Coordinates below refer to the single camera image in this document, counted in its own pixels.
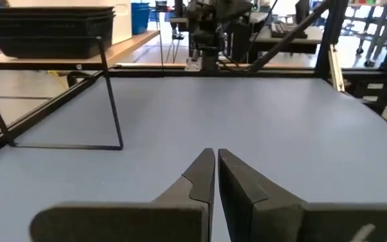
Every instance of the black storage bin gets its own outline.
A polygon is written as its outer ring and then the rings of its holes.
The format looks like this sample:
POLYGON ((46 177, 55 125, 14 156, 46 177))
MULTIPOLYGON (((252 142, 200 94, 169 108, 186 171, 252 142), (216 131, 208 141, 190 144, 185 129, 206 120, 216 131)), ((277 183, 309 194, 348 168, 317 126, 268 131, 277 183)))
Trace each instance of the black storage bin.
MULTIPOLYGON (((102 38, 107 50, 112 45, 112 31, 102 38)), ((4 55, 16 58, 83 59, 99 54, 94 38, 2 38, 0 49, 4 55)))
POLYGON ((90 58, 112 45, 113 7, 0 8, 0 49, 17 58, 90 58))
POLYGON ((113 7, 0 7, 0 14, 66 14, 66 15, 93 15, 96 13, 108 13, 113 7))
POLYGON ((100 36, 112 26, 112 13, 83 19, 0 18, 0 36, 100 36))

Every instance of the computer equipment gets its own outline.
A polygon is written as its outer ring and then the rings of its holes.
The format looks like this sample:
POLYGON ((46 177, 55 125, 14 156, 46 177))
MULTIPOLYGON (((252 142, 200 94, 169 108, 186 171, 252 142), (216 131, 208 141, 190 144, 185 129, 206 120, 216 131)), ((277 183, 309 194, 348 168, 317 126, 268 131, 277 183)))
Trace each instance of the computer equipment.
POLYGON ((310 14, 310 1, 299 0, 295 4, 295 21, 300 24, 310 14))
POLYGON ((204 149, 168 190, 149 203, 58 204, 34 217, 32 241, 210 242, 215 165, 213 150, 204 149))
MULTIPOLYGON (((287 24, 284 22, 271 23, 271 37, 284 38, 286 34, 289 34, 294 28, 296 28, 296 24, 287 24)), ((296 38, 307 38, 307 34, 305 32, 300 32, 296 38)))
POLYGON ((226 149, 218 175, 232 242, 387 241, 387 204, 308 203, 226 149))
MULTIPOLYGON (((271 37, 272 38, 283 38, 291 32, 297 24, 301 23, 308 15, 310 11, 309 0, 299 0, 295 4, 295 24, 289 24, 284 22, 275 22, 271 24, 271 37)), ((307 38, 305 32, 299 33, 296 38, 307 38)))

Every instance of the blue table surface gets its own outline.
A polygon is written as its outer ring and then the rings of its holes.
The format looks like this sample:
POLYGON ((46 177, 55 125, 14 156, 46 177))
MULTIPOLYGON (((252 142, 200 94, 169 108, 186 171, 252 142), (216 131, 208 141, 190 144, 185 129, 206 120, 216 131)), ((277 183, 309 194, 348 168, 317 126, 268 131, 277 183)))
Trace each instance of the blue table surface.
MULTIPOLYGON (((113 79, 123 151, 0 150, 0 241, 64 201, 148 202, 205 147, 308 202, 387 202, 387 123, 318 79, 113 79)), ((18 142, 115 145, 103 79, 18 142)), ((213 242, 229 241, 216 182, 213 242)))

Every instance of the metal stand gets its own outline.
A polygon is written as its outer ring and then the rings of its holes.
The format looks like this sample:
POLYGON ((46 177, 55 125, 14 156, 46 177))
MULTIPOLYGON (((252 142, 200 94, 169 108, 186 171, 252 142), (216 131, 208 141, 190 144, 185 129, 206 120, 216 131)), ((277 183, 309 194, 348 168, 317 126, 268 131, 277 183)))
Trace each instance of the metal stand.
POLYGON ((361 38, 359 40, 359 46, 357 47, 356 54, 362 54, 363 53, 363 43, 366 40, 366 35, 368 28, 370 27, 370 24, 372 22, 374 11, 376 10, 376 7, 371 7, 370 12, 368 12, 367 20, 365 21, 365 26, 363 27, 363 34, 361 35, 361 38))
POLYGON ((341 26, 345 19, 348 0, 333 1, 329 9, 329 16, 323 32, 322 43, 317 57, 315 71, 323 79, 327 79, 331 70, 329 62, 329 46, 337 44, 340 37, 341 26))
POLYGON ((365 56, 365 59, 366 59, 365 66, 366 67, 373 67, 375 65, 376 58, 380 54, 381 49, 383 48, 384 42, 387 39, 387 19, 386 19, 386 17, 387 17, 387 7, 385 7, 383 9, 383 13, 380 16, 380 19, 377 23, 377 28, 376 28, 376 32, 374 33, 373 40, 370 43, 370 47, 368 47, 367 55, 365 56), (385 28, 384 28, 383 34, 381 36, 380 33, 382 31, 382 26, 385 26, 385 28), (371 60, 371 55, 373 54, 373 51, 376 47, 376 43, 377 43, 376 54, 374 55, 373 60, 371 60))
POLYGON ((343 74, 341 72, 341 67, 337 56, 337 48, 334 44, 329 46, 329 64, 331 65, 331 79, 333 82, 333 87, 337 91, 344 92, 345 85, 343 74))
MULTIPOLYGON (((23 147, 23 148, 43 148, 43 149, 87 149, 87 150, 105 150, 105 151, 121 151, 124 147, 123 140, 122 140, 122 132, 120 130, 120 125, 119 125, 119 119, 118 119, 118 113, 116 109, 116 103, 114 101, 114 95, 113 95, 113 89, 112 89, 112 83, 110 81, 110 75, 108 73, 108 65, 107 65, 107 60, 105 57, 105 50, 103 47, 103 42, 101 37, 96 38, 98 47, 99 47, 99 54, 101 57, 101 64, 99 64, 99 68, 93 68, 93 69, 88 69, 90 71, 92 70, 100 70, 103 72, 103 76, 105 78, 105 83, 107 85, 107 90, 108 90, 108 95, 110 98, 110 105, 112 107, 112 114, 113 114, 113 119, 114 119, 114 124, 116 126, 116 133, 118 135, 118 142, 119 145, 60 145, 60 144, 39 144, 39 143, 32 143, 32 144, 19 144, 16 143, 11 134, 10 131, 4 121, 4 119, 1 116, 0 113, 0 129, 6 138, 8 144, 13 147, 23 147)), ((13 63, 13 65, 25 65, 22 63, 13 63)), ((51 64, 46 65, 48 69, 57 69, 51 67, 51 64)), ((12 67, 9 68, 9 65, 5 65, 5 68, 2 69, 21 69, 20 67, 12 67)))

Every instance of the stacked black tray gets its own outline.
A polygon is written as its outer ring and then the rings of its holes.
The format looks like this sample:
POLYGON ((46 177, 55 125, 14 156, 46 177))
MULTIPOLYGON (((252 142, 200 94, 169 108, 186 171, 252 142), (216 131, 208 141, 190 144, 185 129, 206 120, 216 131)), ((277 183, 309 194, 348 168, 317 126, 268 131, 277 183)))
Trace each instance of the stacked black tray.
POLYGON ((17 58, 90 58, 112 45, 113 7, 0 8, 0 49, 17 58))

